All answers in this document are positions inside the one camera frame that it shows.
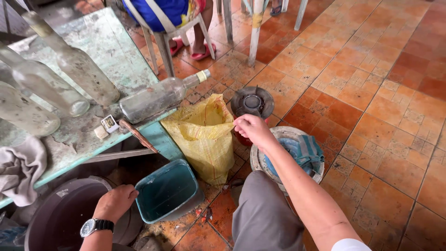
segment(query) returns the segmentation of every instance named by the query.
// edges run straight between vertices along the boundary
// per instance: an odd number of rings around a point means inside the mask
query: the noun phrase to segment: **hand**
[[[139,192],[133,185],[120,185],[102,195],[96,205],[93,218],[116,222],[135,201]]]
[[[249,138],[262,152],[265,152],[266,148],[279,143],[269,130],[268,125],[260,117],[245,114],[236,118],[233,124],[236,132],[239,132],[245,138]]]

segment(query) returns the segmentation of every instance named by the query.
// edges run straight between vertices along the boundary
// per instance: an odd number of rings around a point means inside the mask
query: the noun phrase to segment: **wristwatch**
[[[114,228],[115,224],[112,221],[89,219],[81,227],[81,237],[85,238],[96,230],[111,230],[113,233]]]

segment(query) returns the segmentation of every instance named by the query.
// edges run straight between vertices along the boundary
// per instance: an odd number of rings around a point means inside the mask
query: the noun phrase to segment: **glass bottle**
[[[85,51],[71,47],[34,11],[22,14],[25,21],[56,52],[60,69],[98,104],[118,101],[119,91]]]
[[[185,79],[170,77],[137,94],[121,99],[119,106],[128,121],[136,124],[180,102],[186,96],[187,89],[210,76],[211,73],[206,69]]]
[[[11,67],[14,80],[72,117],[84,114],[90,102],[45,64],[26,60],[0,42],[0,60]]]
[[[0,117],[36,136],[50,135],[60,126],[59,117],[1,81]]]

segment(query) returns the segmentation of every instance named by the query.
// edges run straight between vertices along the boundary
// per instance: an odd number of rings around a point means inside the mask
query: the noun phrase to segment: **towel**
[[[321,163],[324,162],[324,152],[316,143],[314,136],[299,135],[297,140],[290,138],[278,138],[277,140],[308,175],[313,177],[319,172]],[[266,155],[265,160],[271,173],[279,176]]]
[[[39,138],[29,136],[18,146],[0,147],[0,192],[17,206],[37,199],[33,186],[46,169],[46,149]]]

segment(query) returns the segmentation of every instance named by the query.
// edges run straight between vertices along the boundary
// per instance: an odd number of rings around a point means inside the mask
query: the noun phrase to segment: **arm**
[[[132,185],[121,185],[108,191],[99,199],[93,218],[109,220],[116,225],[138,194]],[[85,237],[80,251],[111,251],[112,241],[113,233],[110,230],[97,230]]]
[[[362,242],[338,204],[300,168],[261,118],[245,114],[234,125],[236,131],[249,138],[271,160],[319,250],[331,250],[345,238]]]

